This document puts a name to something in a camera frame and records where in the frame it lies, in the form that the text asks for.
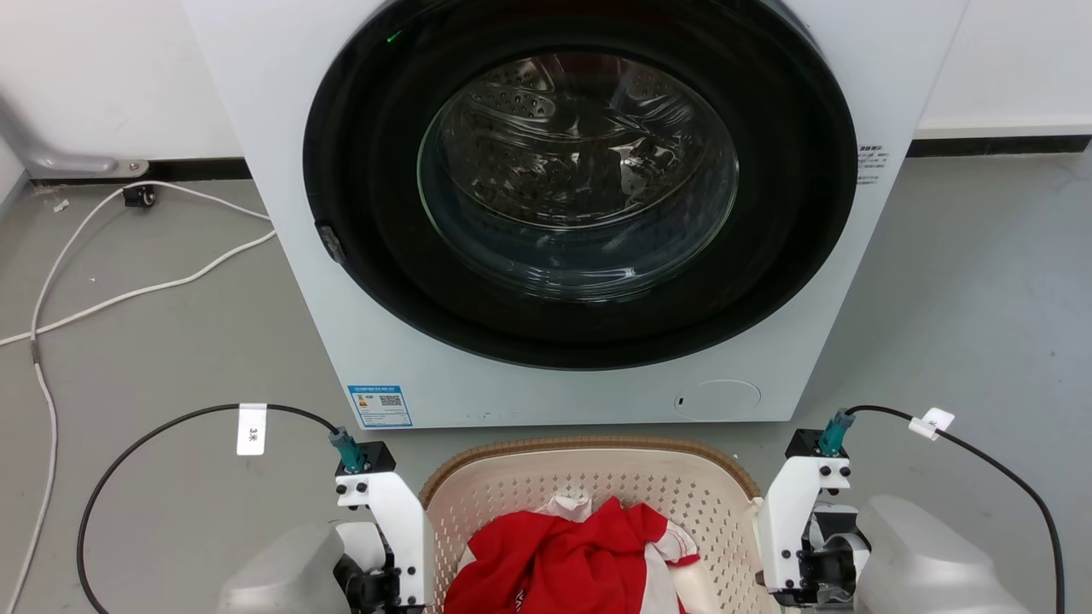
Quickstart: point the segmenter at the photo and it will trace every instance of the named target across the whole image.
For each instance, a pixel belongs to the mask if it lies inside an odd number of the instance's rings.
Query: gray floor
[[[1092,156],[912,161],[904,167],[796,418],[788,424],[385,433],[413,487],[472,446],[578,433],[691,438],[738,454],[761,485],[791,430],[873,402],[953,411],[952,432],[1031,482],[1058,519],[1071,612],[1092,601]],[[260,208],[249,182],[198,185]],[[0,338],[28,329],[56,253],[107,192],[27,194],[0,220]],[[55,213],[62,200],[70,206]],[[257,220],[165,193],[151,212],[110,206],[57,280],[49,322],[116,294],[197,271],[257,238]],[[22,613],[91,612],[73,545],[85,499],[140,435],[185,412],[269,400],[352,423],[333,369],[277,243],[205,279],[116,306],[41,341],[60,413],[57,489]],[[138,452],[105,489],[88,569],[115,614],[212,609],[221,582],[282,531],[355,518],[334,505],[332,450],[305,421],[272,416],[266,453],[234,453],[235,416],[207,416]],[[926,507],[992,554],[1035,612],[1052,603],[1046,532],[1033,504],[994,470],[887,416],[847,441],[860,503],[894,494]],[[26,342],[0,347],[0,598],[5,602],[37,512],[48,420]]]

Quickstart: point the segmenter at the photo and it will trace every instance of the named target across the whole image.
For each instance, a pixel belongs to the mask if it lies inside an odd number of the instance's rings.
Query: front-loading washing machine
[[[788,420],[965,0],[183,0],[363,428]]]

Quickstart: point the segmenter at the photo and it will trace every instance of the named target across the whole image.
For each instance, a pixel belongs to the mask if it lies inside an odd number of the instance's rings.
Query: brown woven rim
[[[505,444],[490,444],[471,448],[465,452],[452,458],[440,465],[432,476],[425,482],[425,487],[420,491],[420,504],[428,509],[428,504],[432,501],[432,496],[440,488],[440,485],[451,477],[453,473],[463,467],[482,459],[502,457],[507,454],[520,454],[524,452],[541,452],[546,450],[568,450],[573,448],[636,448],[641,450],[668,450],[672,452],[684,452],[701,457],[716,464],[728,475],[735,479],[744,493],[751,499],[758,497],[758,484],[739,467],[732,457],[696,441],[686,439],[669,439],[666,437],[627,437],[627,436],[593,436],[584,435],[580,437],[554,437],[541,439],[520,439]]]

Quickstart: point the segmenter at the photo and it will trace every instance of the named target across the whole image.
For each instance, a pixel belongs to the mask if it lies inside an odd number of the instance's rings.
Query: laundry basket
[[[727,614],[771,614],[776,603],[755,582],[761,569],[752,521],[758,486],[726,454],[657,437],[526,439],[467,450],[425,484],[422,504],[436,531],[435,605],[455,578],[471,536],[490,520],[534,509],[555,495],[644,503],[686,529]]]

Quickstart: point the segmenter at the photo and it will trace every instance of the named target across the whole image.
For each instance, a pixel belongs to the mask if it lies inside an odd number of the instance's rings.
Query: washing machine door
[[[607,369],[753,326],[848,215],[845,101],[786,13],[401,0],[307,125],[319,235],[379,304],[491,358]]]

